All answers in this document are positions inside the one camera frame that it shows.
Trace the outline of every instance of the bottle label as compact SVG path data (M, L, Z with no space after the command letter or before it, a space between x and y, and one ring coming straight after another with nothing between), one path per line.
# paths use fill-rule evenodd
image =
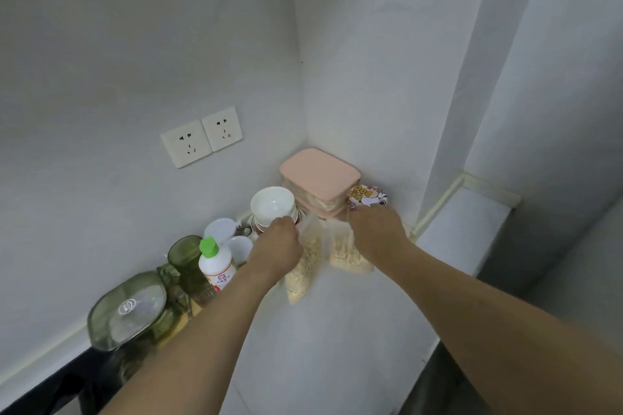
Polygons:
M220 293L222 288L229 284L229 281L232 280L235 273L236 267L232 261L229 263L229 267L222 273L214 274L213 276L204 273L204 276L207 277L207 280L210 281L210 284L216 289L216 292Z

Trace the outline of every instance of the white bottle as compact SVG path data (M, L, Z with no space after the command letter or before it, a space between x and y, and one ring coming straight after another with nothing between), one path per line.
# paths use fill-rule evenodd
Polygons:
M216 289L216 292L221 292L236 273L232 252L226 246L219 248L216 240L211 236L201 240L199 250L201 250L199 269Z

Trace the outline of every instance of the pink plastic container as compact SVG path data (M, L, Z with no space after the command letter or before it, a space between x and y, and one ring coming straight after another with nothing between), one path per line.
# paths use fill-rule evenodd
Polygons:
M361 178L354 167L315 148L299 151L279 171L297 203L325 219L344 212L347 192Z

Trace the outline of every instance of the forearm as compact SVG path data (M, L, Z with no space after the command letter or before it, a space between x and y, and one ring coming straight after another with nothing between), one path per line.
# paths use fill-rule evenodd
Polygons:
M270 278L244 266L113 398L104 415L218 414Z
M412 243L379 258L496 412L620 412L620 360L596 341Z

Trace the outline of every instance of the human arm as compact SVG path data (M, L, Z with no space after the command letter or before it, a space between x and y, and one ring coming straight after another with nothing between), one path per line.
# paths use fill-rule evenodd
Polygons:
M415 302L494 413L623 413L620 356L425 253L394 210L349 220L360 253Z
M217 415L257 308L302 254L292 219L271 223L218 298L121 388L102 415Z

